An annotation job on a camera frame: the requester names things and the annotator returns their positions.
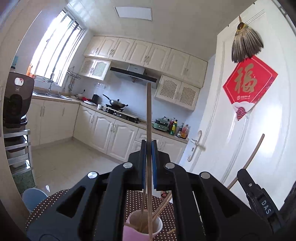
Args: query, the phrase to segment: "pink cup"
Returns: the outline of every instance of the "pink cup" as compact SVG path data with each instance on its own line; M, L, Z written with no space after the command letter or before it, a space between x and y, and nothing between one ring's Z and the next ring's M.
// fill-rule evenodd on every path
M140 224L140 215L141 215L141 210L133 211L128 216L126 222L138 227ZM148 216L148 212L147 210L144 210L142 220L147 220L147 216ZM163 222L160 219L160 217L157 217L157 219L155 219L154 222L152 223L153 238L157 234L159 234L159 232L162 229L163 229ZM148 229L146 229L146 232L147 233L140 233L135 229L125 225L123 227L122 241L149 241Z

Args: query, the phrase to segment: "red diamond sign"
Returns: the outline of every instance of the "red diamond sign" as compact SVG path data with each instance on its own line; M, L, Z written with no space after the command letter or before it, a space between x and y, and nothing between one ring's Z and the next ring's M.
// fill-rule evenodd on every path
M277 73L256 56L238 63L223 85L239 121L269 89Z

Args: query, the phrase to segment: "green appliance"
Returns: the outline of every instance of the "green appliance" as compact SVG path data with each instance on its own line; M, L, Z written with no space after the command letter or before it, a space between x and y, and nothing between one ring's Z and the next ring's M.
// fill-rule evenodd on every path
M166 132L168 130L169 123L170 122L164 116L162 118L155 119L155 122L152 126L154 129Z

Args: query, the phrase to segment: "range hood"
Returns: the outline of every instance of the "range hood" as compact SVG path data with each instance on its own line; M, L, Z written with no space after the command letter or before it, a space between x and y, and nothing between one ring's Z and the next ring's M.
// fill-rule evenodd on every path
M154 83L156 83L156 81L157 81L157 79L155 79L153 77L150 77L148 75L144 75L145 68L137 66L137 65L130 64L127 70L115 68L115 67L111 67L110 70L113 72L125 74L128 76L131 76L132 78L137 78L137 79L141 79L144 81L150 81L150 82L154 82Z

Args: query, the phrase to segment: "silver screw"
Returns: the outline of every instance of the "silver screw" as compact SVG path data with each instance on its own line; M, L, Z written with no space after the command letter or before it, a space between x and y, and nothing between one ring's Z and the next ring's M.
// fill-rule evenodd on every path
M166 167L167 169L173 169L173 168L175 168L175 164L172 163L172 162L168 162L168 163L165 165L165 167Z
M211 175L208 173L208 172L203 172L201 175L200 175L203 179L209 179L211 177Z
M89 172L87 174L87 176L90 178L90 179L94 179L98 176L98 174L96 172Z
M133 166L133 164L131 162L126 162L123 164L124 168L131 168Z

